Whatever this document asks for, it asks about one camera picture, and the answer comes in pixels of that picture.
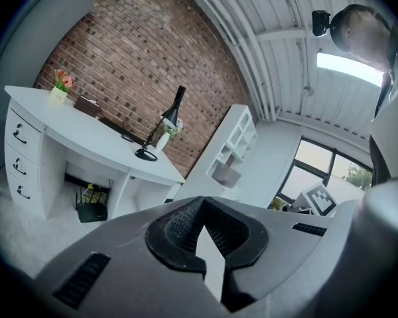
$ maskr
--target flower pot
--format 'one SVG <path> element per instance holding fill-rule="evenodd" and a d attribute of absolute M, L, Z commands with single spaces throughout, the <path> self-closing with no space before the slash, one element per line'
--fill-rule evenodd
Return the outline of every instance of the flower pot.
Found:
<path fill-rule="evenodd" d="M 155 154 L 159 153 L 165 147 L 169 138 L 170 138 L 170 134 L 168 132 L 165 132 L 162 135 L 162 137 L 159 139 L 159 141 L 155 147 Z"/>
<path fill-rule="evenodd" d="M 58 89 L 56 86 L 54 86 L 49 95 L 50 102 L 55 105 L 61 105 L 65 102 L 67 95 L 68 95 L 67 92 L 64 92 L 61 89 Z"/>

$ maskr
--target light fixture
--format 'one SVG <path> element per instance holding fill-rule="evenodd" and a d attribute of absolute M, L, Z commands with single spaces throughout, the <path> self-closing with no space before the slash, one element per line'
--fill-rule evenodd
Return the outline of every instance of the light fixture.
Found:
<path fill-rule="evenodd" d="M 148 160 L 150 162 L 156 162 L 158 160 L 158 157 L 155 156 L 153 153 L 149 152 L 147 150 L 147 147 L 152 143 L 153 136 L 155 135 L 157 129 L 159 128 L 159 125 L 163 122 L 165 125 L 175 129 L 177 127 L 177 118 L 178 118 L 178 108 L 180 107 L 181 100 L 183 98 L 184 92 L 186 91 L 186 88 L 184 86 L 179 86 L 177 94 L 174 99 L 174 103 L 172 103 L 171 107 L 165 111 L 162 114 L 162 118 L 160 119 L 159 123 L 156 125 L 156 127 L 153 129 L 153 131 L 150 133 L 150 135 L 147 137 L 146 142 L 140 147 L 136 153 L 135 156 L 143 159 L 143 160 Z"/>
<path fill-rule="evenodd" d="M 362 64 L 361 62 L 343 58 L 341 56 L 317 53 L 317 66 L 349 74 L 350 76 L 366 80 L 379 87 L 382 86 L 383 72 L 380 72 L 369 65 Z"/>

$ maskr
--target window frame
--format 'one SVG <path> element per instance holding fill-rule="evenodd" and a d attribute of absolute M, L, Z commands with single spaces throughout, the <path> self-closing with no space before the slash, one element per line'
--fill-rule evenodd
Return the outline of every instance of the window frame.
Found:
<path fill-rule="evenodd" d="M 336 159 L 336 155 L 341 156 L 341 157 L 343 157 L 343 158 L 345 158 L 345 159 L 348 159 L 350 162 L 353 162 L 354 164 L 357 164 L 359 167 L 364 168 L 364 169 L 366 169 L 367 171 L 373 173 L 373 170 L 372 170 L 370 167 L 368 167 L 368 166 L 366 166 L 365 164 L 363 164 L 363 163 L 357 161 L 356 159 L 351 158 L 350 156 L 348 156 L 348 155 L 346 155 L 346 154 L 344 154 L 344 153 L 339 152 L 339 151 L 336 150 L 335 148 L 326 146 L 326 145 L 324 145 L 324 144 L 320 144 L 319 142 L 316 142 L 316 141 L 314 141 L 314 140 L 305 138 L 305 137 L 303 137 L 303 136 L 300 138 L 297 151 L 295 152 L 295 157 L 297 156 L 297 153 L 298 153 L 298 150 L 299 150 L 299 146 L 300 146 L 300 143 L 301 143 L 302 141 L 309 142 L 310 144 L 319 146 L 319 147 L 321 147 L 321 148 L 323 148 L 323 149 L 325 149 L 325 150 L 331 152 L 331 153 L 332 153 L 332 157 L 331 157 L 331 159 L 330 159 L 329 169 L 328 169 L 327 172 L 324 172 L 324 171 L 322 171 L 322 170 L 319 170 L 318 168 L 315 168 L 314 166 L 308 165 L 308 164 L 305 163 L 305 162 L 301 162 L 301 161 L 296 160 L 295 158 L 293 158 L 291 167 L 289 168 L 289 171 L 287 172 L 287 174 L 286 174 L 286 176 L 285 176 L 285 178 L 284 178 L 284 180 L 283 180 L 283 183 L 281 184 L 281 186 L 280 186 L 280 188 L 279 188 L 279 190 L 277 191 L 276 196 L 275 196 L 275 197 L 278 197 L 278 198 L 280 198 L 280 199 L 286 201 L 286 202 L 289 203 L 290 205 L 293 204 L 293 202 L 295 201 L 295 199 L 291 199 L 290 197 L 287 197 L 286 195 L 284 195 L 283 193 L 281 193 L 281 191 L 282 191 L 282 189 L 284 188 L 284 186 L 285 186 L 285 184 L 286 184 L 286 182 L 287 182 L 289 176 L 291 175 L 291 172 L 292 172 L 292 169 L 293 169 L 294 166 L 296 166 L 296 167 L 298 167 L 298 168 L 300 168 L 300 169 L 302 169 L 302 170 L 304 170 L 304 171 L 306 171 L 306 172 L 309 172 L 309 173 L 311 173 L 311 174 L 314 174 L 315 176 L 318 176 L 318 177 L 322 178 L 322 183 L 323 183 L 324 187 L 327 187 L 327 184 L 328 184 L 328 182 L 329 182 L 329 179 L 330 179 L 330 177 L 332 176 L 332 171 L 333 171 L 333 166 L 334 166 L 334 161 L 335 161 L 335 159 Z"/>

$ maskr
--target drawer handle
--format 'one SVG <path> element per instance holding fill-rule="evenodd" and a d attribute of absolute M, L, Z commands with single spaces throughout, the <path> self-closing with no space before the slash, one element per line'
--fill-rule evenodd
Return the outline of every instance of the drawer handle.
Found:
<path fill-rule="evenodd" d="M 13 164 L 13 168 L 16 169 L 16 171 L 18 171 L 19 173 L 25 175 L 25 174 L 27 174 L 26 172 L 22 172 L 22 171 L 18 170 L 18 161 L 19 160 L 20 160 L 19 158 L 16 159 L 16 161 L 15 161 L 16 164 Z"/>
<path fill-rule="evenodd" d="M 17 192 L 19 193 L 19 195 L 22 195 L 24 198 L 30 199 L 31 197 L 26 197 L 25 195 L 23 195 L 23 194 L 21 193 L 21 192 L 22 192 L 22 191 L 21 191 L 21 188 L 22 188 L 22 186 L 19 185 L 19 186 L 18 186 L 18 191 L 17 191 Z"/>
<path fill-rule="evenodd" d="M 16 130 L 15 132 L 13 132 L 13 136 L 18 139 L 20 142 L 22 142 L 23 144 L 26 144 L 27 142 L 24 140 L 21 140 L 18 138 L 18 134 L 19 134 L 19 130 Z"/>

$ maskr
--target brick wall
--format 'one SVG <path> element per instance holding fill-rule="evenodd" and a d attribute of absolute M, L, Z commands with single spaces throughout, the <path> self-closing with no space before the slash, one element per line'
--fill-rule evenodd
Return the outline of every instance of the brick wall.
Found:
<path fill-rule="evenodd" d="M 36 87 L 52 89 L 53 71 L 67 70 L 78 83 L 72 99 L 95 99 L 104 117 L 146 138 L 185 86 L 184 130 L 164 151 L 186 176 L 230 106 L 249 104 L 230 51 L 193 0 L 93 2 L 54 49 Z"/>

